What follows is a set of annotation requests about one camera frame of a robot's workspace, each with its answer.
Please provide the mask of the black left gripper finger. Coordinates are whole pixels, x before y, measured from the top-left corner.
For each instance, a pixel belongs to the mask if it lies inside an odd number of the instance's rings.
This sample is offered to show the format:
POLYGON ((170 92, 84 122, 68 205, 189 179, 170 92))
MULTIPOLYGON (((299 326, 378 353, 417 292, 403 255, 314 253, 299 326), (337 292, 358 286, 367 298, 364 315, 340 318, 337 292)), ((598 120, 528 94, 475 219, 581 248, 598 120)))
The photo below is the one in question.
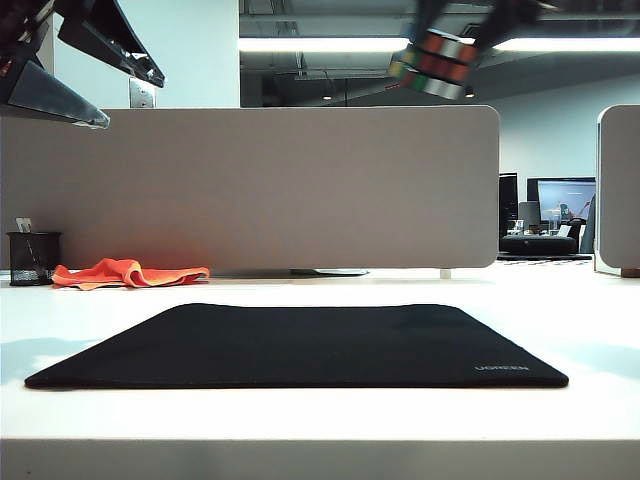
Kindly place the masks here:
POLYGON ((58 14, 63 18, 58 33, 61 41, 130 76, 164 87, 164 74, 117 1, 59 1, 58 14))
POLYGON ((32 60, 1 60, 1 114, 106 129, 110 118, 32 60))

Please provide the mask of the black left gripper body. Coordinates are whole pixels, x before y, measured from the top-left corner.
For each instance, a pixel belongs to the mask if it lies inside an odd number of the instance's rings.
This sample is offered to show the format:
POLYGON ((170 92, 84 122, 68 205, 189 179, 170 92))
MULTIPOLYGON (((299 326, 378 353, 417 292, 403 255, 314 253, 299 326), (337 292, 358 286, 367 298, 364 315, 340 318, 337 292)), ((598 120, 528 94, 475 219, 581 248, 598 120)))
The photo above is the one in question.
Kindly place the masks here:
POLYGON ((53 84, 60 84, 37 56, 49 29, 48 18, 59 6, 59 1, 1 2, 2 85, 15 85, 28 64, 53 84))

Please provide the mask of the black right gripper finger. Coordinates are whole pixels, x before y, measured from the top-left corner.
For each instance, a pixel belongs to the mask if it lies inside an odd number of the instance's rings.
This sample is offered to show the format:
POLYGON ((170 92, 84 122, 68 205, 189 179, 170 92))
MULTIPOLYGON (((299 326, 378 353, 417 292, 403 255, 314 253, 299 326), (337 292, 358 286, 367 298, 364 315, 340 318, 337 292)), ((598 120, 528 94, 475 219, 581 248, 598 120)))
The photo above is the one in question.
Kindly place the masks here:
POLYGON ((441 12, 440 0, 417 0, 412 19, 412 37, 421 38, 441 12))
POLYGON ((488 49, 508 39, 509 33, 523 25, 533 25, 543 12, 558 7, 537 0, 501 0, 495 3, 480 25, 474 41, 476 49, 488 49))

